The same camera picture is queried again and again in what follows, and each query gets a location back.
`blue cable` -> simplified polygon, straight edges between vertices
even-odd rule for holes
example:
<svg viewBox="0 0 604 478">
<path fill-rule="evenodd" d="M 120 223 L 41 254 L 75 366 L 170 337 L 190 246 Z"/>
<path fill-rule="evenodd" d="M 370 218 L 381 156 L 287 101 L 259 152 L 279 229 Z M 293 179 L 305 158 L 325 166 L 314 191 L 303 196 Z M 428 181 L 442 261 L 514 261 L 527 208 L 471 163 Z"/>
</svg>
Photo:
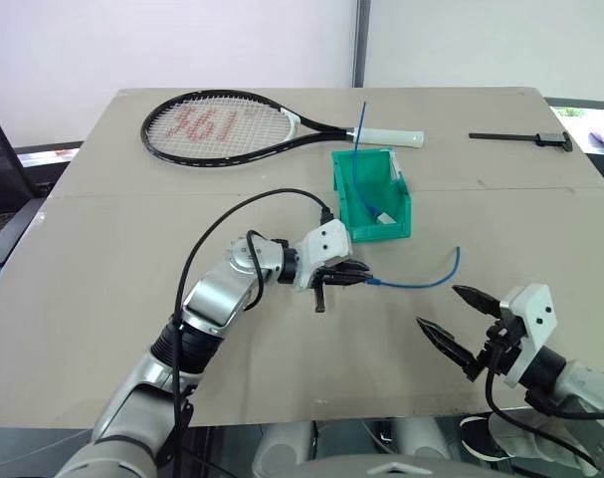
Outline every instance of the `blue cable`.
<svg viewBox="0 0 604 478">
<path fill-rule="evenodd" d="M 352 152 L 352 182 L 354 183 L 354 189 L 357 191 L 361 202 L 363 202 L 363 205 L 366 207 L 368 212 L 372 214 L 372 217 L 376 218 L 380 216 L 382 212 L 366 200 L 363 192 L 361 192 L 361 189 L 359 189 L 359 182 L 357 181 L 357 152 L 359 151 L 359 137 L 361 136 L 361 127 L 363 126 L 363 117 L 365 116 L 365 105 L 366 102 L 363 102 L 363 107 L 361 108 L 361 117 L 359 117 L 357 137 L 354 141 L 354 151 Z"/>
<path fill-rule="evenodd" d="M 448 282 L 452 279 L 457 271 L 459 270 L 459 265 L 461 264 L 461 248 L 457 246 L 457 258 L 454 261 L 454 268 L 452 272 L 445 276 L 443 279 L 439 279 L 436 282 L 431 282 L 430 284 L 395 284 L 394 282 L 385 282 L 380 279 L 368 279 L 365 283 L 371 286 L 386 286 L 386 287 L 396 287 L 399 289 L 429 289 L 431 287 L 440 286 L 444 282 Z"/>
</svg>

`beige tabletop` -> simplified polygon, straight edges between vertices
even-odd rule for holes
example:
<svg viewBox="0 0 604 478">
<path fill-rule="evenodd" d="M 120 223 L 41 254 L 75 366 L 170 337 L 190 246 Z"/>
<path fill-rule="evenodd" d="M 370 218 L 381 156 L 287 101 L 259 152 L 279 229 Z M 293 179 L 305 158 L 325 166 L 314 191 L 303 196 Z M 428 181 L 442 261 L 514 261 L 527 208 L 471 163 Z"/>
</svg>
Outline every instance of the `beige tabletop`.
<svg viewBox="0 0 604 478">
<path fill-rule="evenodd" d="M 199 235 L 253 192 L 305 187 L 335 205 L 329 152 L 313 144 L 230 169 L 169 164 L 138 128 L 178 90 L 121 92 L 70 165 L 0 275 L 0 426 L 92 426 L 171 312 L 179 271 Z M 604 180 L 577 148 L 471 141 L 467 132 L 557 131 L 531 89 L 261 91 L 317 120 L 423 129 L 422 149 L 396 148 L 413 191 L 410 239 L 357 244 L 386 280 L 445 275 L 496 296 L 549 284 L 558 316 L 550 346 L 604 367 Z M 189 284 L 254 228 L 299 240 L 317 211 L 269 199 L 217 231 Z M 195 394 L 194 424 L 449 413 L 486 409 L 483 383 L 425 339 L 414 318 L 440 323 L 477 352 L 490 321 L 447 286 L 359 285 L 312 293 L 277 285 L 236 324 Z M 500 381 L 502 406 L 522 404 Z"/>
</svg>

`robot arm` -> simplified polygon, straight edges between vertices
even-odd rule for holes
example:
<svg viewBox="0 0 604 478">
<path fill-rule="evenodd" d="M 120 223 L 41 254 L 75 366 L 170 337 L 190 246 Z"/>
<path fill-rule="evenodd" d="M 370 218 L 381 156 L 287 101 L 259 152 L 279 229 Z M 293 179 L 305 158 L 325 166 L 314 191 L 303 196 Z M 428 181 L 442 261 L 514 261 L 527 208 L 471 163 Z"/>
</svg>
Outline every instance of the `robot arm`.
<svg viewBox="0 0 604 478">
<path fill-rule="evenodd" d="M 418 318 L 428 339 L 444 355 L 458 364 L 474 381 L 489 366 L 496 350 L 500 359 L 495 372 L 504 375 L 510 387 L 521 384 L 525 400 L 536 410 L 558 418 L 573 418 L 580 413 L 587 419 L 568 419 L 565 427 L 587 450 L 604 476 L 604 372 L 570 361 L 545 346 L 557 321 L 549 288 L 530 284 L 513 289 L 499 301 L 467 286 L 453 289 L 479 312 L 497 321 L 488 329 L 488 340 L 476 358 L 456 343 L 454 337 L 437 324 Z"/>
<path fill-rule="evenodd" d="M 367 267 L 349 260 L 351 244 L 345 226 L 333 219 L 310 231 L 295 246 L 259 236 L 251 244 L 264 286 L 292 284 L 297 291 L 315 289 L 315 309 L 322 312 L 323 284 L 351 285 L 371 276 Z M 231 242 L 225 257 L 193 287 L 182 307 L 183 333 L 180 390 L 184 426 L 193 407 L 186 397 L 197 387 L 206 364 L 228 335 L 259 286 L 246 237 Z M 153 478 L 157 466 L 171 460 L 175 433 L 172 395 L 171 322 L 142 356 L 112 396 L 96 423 L 92 442 L 61 469 L 57 477 Z"/>
</svg>

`white wall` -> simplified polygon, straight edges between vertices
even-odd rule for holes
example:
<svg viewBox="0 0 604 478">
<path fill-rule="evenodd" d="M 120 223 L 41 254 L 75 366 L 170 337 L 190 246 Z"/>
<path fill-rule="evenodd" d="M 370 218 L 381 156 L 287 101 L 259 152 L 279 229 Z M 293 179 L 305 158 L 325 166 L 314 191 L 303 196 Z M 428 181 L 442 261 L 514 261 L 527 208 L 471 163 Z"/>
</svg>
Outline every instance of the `white wall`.
<svg viewBox="0 0 604 478">
<path fill-rule="evenodd" d="M 354 0 L 0 0 L 14 146 L 84 139 L 120 88 L 348 87 Z"/>
<path fill-rule="evenodd" d="M 375 0 L 365 86 L 604 100 L 604 0 Z"/>
</svg>

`white grip tape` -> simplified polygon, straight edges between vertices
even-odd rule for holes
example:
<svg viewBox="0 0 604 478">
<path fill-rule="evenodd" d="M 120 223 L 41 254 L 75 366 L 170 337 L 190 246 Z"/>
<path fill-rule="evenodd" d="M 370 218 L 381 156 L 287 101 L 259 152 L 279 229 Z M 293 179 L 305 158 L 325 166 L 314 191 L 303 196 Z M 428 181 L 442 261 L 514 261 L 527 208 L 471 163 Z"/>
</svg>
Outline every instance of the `white grip tape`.
<svg viewBox="0 0 604 478">
<path fill-rule="evenodd" d="M 374 129 L 363 127 L 359 142 L 367 144 L 388 144 L 393 146 L 421 147 L 423 145 L 422 131 L 401 131 L 399 129 Z"/>
</svg>

